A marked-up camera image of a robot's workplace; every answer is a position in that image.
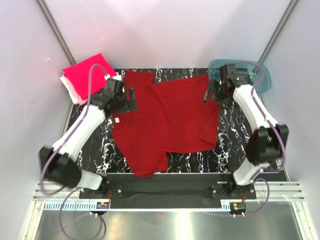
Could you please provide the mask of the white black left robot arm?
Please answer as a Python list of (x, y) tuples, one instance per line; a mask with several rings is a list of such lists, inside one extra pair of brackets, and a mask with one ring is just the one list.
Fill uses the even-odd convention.
[(137, 110), (132, 88), (128, 88), (120, 75), (107, 77), (106, 85), (92, 95), (78, 119), (51, 147), (39, 151), (41, 179), (67, 188), (86, 188), (97, 198), (108, 193), (108, 186), (97, 173), (81, 170), (77, 158), (93, 132), (111, 115)]

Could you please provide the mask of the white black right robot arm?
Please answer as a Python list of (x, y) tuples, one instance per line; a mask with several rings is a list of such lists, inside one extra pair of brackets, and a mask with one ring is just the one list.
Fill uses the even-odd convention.
[(285, 165), (289, 128), (279, 124), (267, 111), (256, 92), (257, 82), (249, 73), (238, 73), (236, 64), (219, 68), (220, 80), (209, 78), (204, 102), (212, 100), (223, 108), (232, 102), (239, 105), (251, 127), (252, 135), (245, 146), (245, 160), (235, 170), (222, 193), (239, 198), (254, 184), (255, 178), (278, 159)]

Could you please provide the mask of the dark red t-shirt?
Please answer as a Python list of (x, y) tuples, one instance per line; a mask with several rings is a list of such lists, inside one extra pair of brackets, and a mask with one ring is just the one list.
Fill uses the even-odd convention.
[(133, 174), (140, 178), (168, 169), (167, 153), (213, 150), (219, 106), (205, 102), (208, 74), (156, 83), (155, 74), (128, 70), (136, 111), (114, 114), (112, 137)]

